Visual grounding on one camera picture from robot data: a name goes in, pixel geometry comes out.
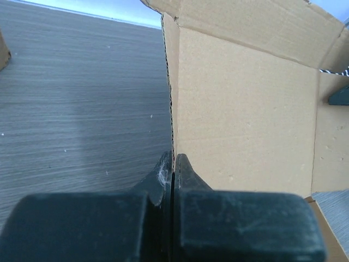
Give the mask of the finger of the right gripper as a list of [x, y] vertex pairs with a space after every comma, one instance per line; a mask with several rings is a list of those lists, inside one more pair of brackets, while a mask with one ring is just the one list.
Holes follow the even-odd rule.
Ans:
[[329, 105], [349, 106], [349, 86], [343, 87], [334, 92], [328, 98]]

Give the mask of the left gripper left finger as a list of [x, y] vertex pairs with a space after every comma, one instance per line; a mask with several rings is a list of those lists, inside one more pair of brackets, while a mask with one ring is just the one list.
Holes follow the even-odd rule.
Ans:
[[131, 192], [146, 192], [152, 204], [151, 239], [155, 261], [171, 260], [172, 153], [164, 152], [153, 170], [134, 185]]

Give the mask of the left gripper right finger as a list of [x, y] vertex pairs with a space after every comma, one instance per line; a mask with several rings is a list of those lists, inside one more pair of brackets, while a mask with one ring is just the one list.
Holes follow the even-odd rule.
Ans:
[[173, 182], [173, 261], [181, 261], [180, 253], [180, 193], [187, 190], [213, 190], [194, 171], [186, 154], [176, 156]]

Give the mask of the brown cardboard box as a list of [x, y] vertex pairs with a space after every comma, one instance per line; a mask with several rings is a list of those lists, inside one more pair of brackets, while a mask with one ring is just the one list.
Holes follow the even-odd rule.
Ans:
[[348, 188], [348, 29], [310, 1], [145, 1], [161, 14], [172, 153], [215, 189], [309, 201], [329, 261], [348, 261], [312, 193]]
[[5, 43], [2, 32], [0, 32], [0, 70], [3, 70], [7, 66], [10, 59], [11, 52]]

